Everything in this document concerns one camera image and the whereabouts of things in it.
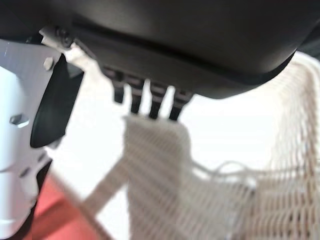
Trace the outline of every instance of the white mesh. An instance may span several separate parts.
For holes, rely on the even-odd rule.
[[[123,156],[83,209],[94,219],[106,196],[127,184],[132,240],[320,239],[319,80],[320,64],[298,54],[249,93],[281,99],[263,169],[233,159],[208,170],[191,158],[183,125],[127,117]]]

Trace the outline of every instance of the red floor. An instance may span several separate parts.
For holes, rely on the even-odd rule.
[[[47,179],[35,211],[32,231],[25,240],[96,240],[98,235],[81,213],[65,198],[51,179]]]

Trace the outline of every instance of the black plastic tab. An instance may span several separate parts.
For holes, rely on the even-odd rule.
[[[62,54],[56,63],[35,116],[30,145],[41,148],[62,138],[66,133],[84,73],[70,67]]]

